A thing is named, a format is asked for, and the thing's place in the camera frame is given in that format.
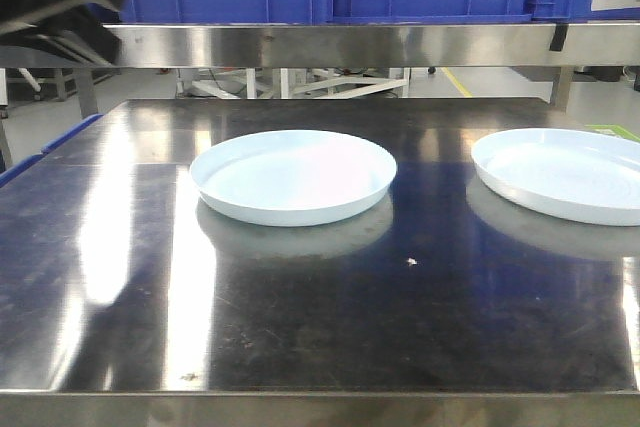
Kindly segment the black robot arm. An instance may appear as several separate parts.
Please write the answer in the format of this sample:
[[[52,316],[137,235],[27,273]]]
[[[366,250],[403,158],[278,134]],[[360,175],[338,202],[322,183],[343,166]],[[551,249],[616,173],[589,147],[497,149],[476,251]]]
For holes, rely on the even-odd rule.
[[[125,0],[1,0],[1,45],[40,50],[85,64],[117,60],[121,40],[91,12],[113,12]]]

